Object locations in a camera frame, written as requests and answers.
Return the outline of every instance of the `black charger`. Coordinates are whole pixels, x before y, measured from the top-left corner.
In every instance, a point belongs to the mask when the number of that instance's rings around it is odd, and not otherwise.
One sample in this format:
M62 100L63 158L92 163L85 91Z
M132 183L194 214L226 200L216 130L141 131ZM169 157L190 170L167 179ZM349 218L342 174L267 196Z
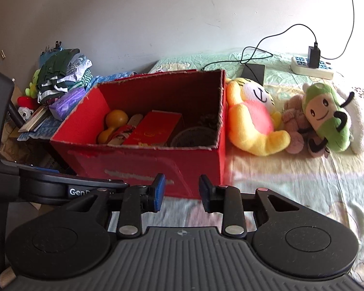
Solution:
M314 47L309 46L309 52L307 54L307 64L309 68L316 69L319 67L319 58L321 51L318 48L318 44L315 42Z

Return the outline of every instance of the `white wall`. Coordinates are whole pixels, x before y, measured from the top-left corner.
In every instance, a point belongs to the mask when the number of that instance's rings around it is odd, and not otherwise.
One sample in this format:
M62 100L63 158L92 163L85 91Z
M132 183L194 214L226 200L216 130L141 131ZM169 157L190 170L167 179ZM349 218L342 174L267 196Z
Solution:
M346 54L335 65L345 76L364 77L353 57L364 58L364 0L355 0L356 22ZM310 26L322 55L341 53L350 33L350 0L0 0L2 71L25 88L38 54L62 40L93 62L94 75L149 69L158 59L224 53L256 45L294 23ZM306 52L312 34L295 27L264 41L264 49Z

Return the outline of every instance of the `red small box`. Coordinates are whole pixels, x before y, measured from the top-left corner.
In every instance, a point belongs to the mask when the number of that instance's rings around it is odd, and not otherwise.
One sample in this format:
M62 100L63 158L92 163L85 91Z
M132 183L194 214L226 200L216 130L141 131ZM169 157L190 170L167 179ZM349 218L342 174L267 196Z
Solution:
M167 147L98 145L105 116L113 109L129 117L152 110L180 113L185 129L212 115L217 124L213 145ZM136 75L98 84L82 99L51 138L62 158L83 177L123 179L151 184L166 175L165 195L199 199L198 178L222 184L225 167L225 71L175 71Z
M123 145L167 146L182 129L182 114L151 111L123 142Z

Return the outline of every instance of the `gray ribbed panel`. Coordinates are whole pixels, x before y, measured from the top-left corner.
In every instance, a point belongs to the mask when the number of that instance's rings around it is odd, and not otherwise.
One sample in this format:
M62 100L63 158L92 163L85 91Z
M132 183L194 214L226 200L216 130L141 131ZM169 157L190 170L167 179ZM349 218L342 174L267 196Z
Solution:
M5 291L354 291L348 276L297 281L261 264L246 242L216 228L149 228L118 244L109 259L83 276L43 282L19 277Z

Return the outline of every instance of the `green caterpillar plush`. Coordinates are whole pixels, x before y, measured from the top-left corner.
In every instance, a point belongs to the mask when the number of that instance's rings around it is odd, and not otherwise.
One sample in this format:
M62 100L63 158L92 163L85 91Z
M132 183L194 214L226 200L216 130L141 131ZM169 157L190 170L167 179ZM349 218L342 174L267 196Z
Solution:
M324 83L304 85L303 112L317 135L322 139L316 144L309 141L312 152L318 152L326 146L335 152L345 151L350 144L350 118L344 108L354 96L350 92L348 99L339 104L335 90Z

